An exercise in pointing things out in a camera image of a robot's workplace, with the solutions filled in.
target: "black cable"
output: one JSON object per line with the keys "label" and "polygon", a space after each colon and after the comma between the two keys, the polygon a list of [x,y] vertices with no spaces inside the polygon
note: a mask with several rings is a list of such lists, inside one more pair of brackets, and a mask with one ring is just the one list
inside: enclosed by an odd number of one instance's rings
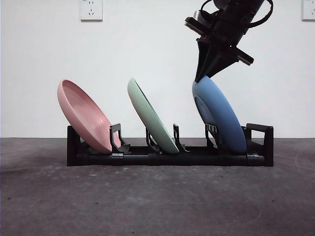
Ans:
{"label": "black cable", "polygon": [[259,26],[259,25],[265,23],[265,22],[269,19],[269,17],[271,16],[271,14],[272,14],[272,12],[273,12],[273,10],[274,10],[274,3],[272,2],[272,0],[267,0],[267,1],[268,1],[268,2],[270,3],[270,5],[271,5],[271,6],[270,6],[270,11],[268,12],[268,14],[267,14],[264,18],[262,18],[261,20],[259,20],[259,21],[256,21],[256,22],[247,24],[246,26],[247,26],[248,28],[253,28],[253,27]]}
{"label": "black cable", "polygon": [[204,7],[207,3],[211,2],[211,1],[212,1],[212,0],[207,0],[207,1],[205,1],[205,2],[202,4],[202,6],[201,6],[200,11],[202,11],[202,10],[203,10],[203,7]]}

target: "white wall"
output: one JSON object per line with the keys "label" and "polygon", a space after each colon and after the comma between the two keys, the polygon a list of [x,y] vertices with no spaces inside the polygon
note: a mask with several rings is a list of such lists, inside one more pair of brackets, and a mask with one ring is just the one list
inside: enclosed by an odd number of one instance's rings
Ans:
{"label": "white wall", "polygon": [[[315,22],[300,0],[275,0],[274,14],[239,48],[255,58],[213,79],[240,123],[273,125],[276,137],[315,137]],[[144,126],[126,92],[134,77],[171,132],[203,137],[191,95],[197,34],[184,26],[202,0],[104,0],[104,22],[81,23],[78,0],[1,1],[1,135],[65,137],[57,86],[67,78],[120,122],[126,137]],[[265,3],[259,13],[269,10]]]}

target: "green plate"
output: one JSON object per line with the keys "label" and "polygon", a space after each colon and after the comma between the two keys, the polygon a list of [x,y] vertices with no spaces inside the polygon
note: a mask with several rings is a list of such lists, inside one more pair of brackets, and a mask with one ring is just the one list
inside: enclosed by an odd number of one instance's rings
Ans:
{"label": "green plate", "polygon": [[168,153],[179,153],[162,121],[134,79],[130,79],[127,90],[133,107],[156,143]]}

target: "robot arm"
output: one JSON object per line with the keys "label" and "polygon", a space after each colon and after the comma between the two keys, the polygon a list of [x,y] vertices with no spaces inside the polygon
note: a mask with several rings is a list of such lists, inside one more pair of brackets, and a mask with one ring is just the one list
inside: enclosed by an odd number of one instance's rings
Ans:
{"label": "robot arm", "polygon": [[203,7],[194,17],[187,17],[185,25],[201,35],[197,39],[199,62],[195,81],[207,75],[212,77],[231,64],[242,61],[250,65],[254,59],[236,46],[249,28],[266,22],[273,12],[272,0],[269,13],[261,20],[252,20],[265,0],[213,0],[218,11],[209,14]]}

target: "blue plate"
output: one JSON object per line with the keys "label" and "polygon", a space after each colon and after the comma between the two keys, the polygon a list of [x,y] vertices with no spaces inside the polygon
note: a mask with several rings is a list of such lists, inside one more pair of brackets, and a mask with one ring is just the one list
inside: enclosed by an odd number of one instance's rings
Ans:
{"label": "blue plate", "polygon": [[198,83],[193,82],[192,94],[203,122],[218,127],[220,145],[235,153],[246,153],[241,125],[219,87],[204,76]]}

